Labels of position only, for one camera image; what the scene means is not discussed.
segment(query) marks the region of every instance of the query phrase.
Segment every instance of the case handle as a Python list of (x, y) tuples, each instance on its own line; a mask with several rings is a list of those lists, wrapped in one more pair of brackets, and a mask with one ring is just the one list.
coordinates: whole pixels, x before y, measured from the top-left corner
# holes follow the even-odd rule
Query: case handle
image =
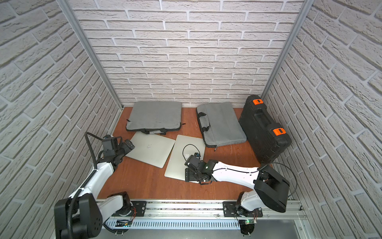
[(274, 120), (270, 114), (262, 108), (255, 112), (255, 118), (263, 128), (266, 128), (268, 125), (274, 123)]
[(202, 133), (205, 132), (205, 131), (208, 131), (210, 129), (210, 125), (209, 125), (209, 121), (208, 121), (208, 118), (207, 118), (207, 115), (203, 112), (199, 112), (197, 114), (198, 118), (199, 118), (199, 121), (200, 121), (200, 118), (204, 117), (204, 120), (206, 121), (206, 127), (202, 127)]

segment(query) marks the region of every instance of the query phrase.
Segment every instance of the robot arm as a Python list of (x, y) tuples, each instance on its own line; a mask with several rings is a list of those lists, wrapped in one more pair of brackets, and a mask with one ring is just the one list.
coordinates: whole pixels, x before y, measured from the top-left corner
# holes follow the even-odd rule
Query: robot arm
[[(103, 150), (96, 160), (87, 135), (102, 141)], [(91, 133), (85, 133), (85, 139), (93, 159), (94, 169), (82, 185), (68, 198), (59, 200), (54, 207), (55, 231), (57, 239), (96, 237), (102, 224), (116, 211), (129, 212), (131, 205), (126, 192), (111, 195), (100, 204), (96, 203), (101, 188), (122, 158), (134, 149), (134, 145), (121, 137), (106, 135), (104, 139)]]
[(200, 184), (208, 181), (226, 181), (253, 189), (243, 192), (236, 202), (237, 213), (248, 214), (256, 208), (267, 206), (277, 212), (285, 212), (290, 183), (270, 166), (238, 167), (216, 160), (201, 161), (198, 153), (191, 155), (185, 165), (186, 181)]

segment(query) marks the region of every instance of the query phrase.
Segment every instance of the aluminum frame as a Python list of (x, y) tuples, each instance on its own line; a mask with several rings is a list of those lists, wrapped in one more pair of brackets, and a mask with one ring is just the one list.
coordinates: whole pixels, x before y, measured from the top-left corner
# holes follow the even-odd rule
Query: aluminum frame
[[(166, 200), (166, 199), (132, 199), (146, 201), (146, 211), (144, 217), (140, 219), (232, 219), (225, 218), (223, 212), (223, 202), (236, 202), (236, 200)], [(307, 220), (305, 212), (300, 210), (301, 204), (298, 200), (289, 200), (286, 205), (286, 212), (279, 213), (262, 208), (263, 217), (258, 220), (286, 219), (286, 220)], [(123, 216), (110, 218), (122, 219)]]
[[(224, 217), (223, 212), (222, 203), (236, 202), (235, 200), (132, 200), (146, 201), (146, 211), (143, 217), (136, 217), (134, 223), (126, 229), (240, 229), (237, 220)], [(263, 217), (258, 220), (293, 220), (301, 239), (314, 238), (299, 200), (288, 200), (285, 213), (273, 211), (268, 207), (262, 208), (262, 211)], [(112, 216), (106, 224), (113, 227), (117, 219), (126, 219), (126, 217)]]
[(301, 6), (300, 12), (297, 15), (296, 21), (292, 26), (291, 31), (289, 32), (289, 35), (285, 41), (285, 44), (283, 48), (281, 49), (281, 52), (276, 60), (275, 65), (273, 66), (273, 69), (271, 71), (271, 74), (267, 80), (267, 83), (264, 86), (264, 89), (261, 93), (261, 99), (264, 100), (267, 96), (270, 87), (272, 86), (273, 82), (275, 81), (276, 75), (278, 71), (281, 69), (281, 66), (283, 65), (285, 59), (288, 56), (288, 52), (291, 49), (293, 42), (295, 41), (297, 34), (299, 30), (302, 28), (305, 18), (308, 15), (308, 12), (310, 8), (312, 7), (314, 3), (314, 0), (305, 0), (303, 5)]
[(91, 62), (93, 63), (95, 69), (97, 70), (98, 74), (100, 75), (102, 81), (105, 83), (105, 86), (107, 90), (109, 91), (110, 95), (112, 96), (114, 102), (118, 106), (120, 110), (123, 109), (123, 104), (121, 100), (119, 99), (112, 83), (110, 82), (109, 77), (106, 74), (106, 71), (104, 67), (102, 66), (100, 60), (98, 59), (98, 56), (96, 52), (94, 51), (88, 37), (86, 36), (85, 31), (83, 30), (81, 24), (79, 23), (78, 18), (76, 17), (76, 14), (74, 13), (74, 10), (70, 6), (70, 3), (68, 0), (57, 0), (58, 5), (60, 6), (63, 14), (66, 16), (68, 22), (73, 28), (74, 33), (77, 35), (78, 40), (81, 42), (82, 46), (84, 47), (86, 53), (88, 54)]

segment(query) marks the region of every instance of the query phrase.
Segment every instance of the white brick wall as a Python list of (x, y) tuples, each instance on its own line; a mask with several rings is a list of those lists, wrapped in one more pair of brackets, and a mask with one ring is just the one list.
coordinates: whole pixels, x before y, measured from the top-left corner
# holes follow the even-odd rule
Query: white brick wall
[(241, 107), (261, 93), (302, 1), (71, 3), (124, 105), (181, 92), (183, 106), (226, 99)]
[(0, 3), (0, 55), (0, 237), (50, 238), (117, 107), (56, 1)]
[(278, 161), (317, 238), (382, 237), (381, 12), (316, 0), (265, 99), (293, 138)]

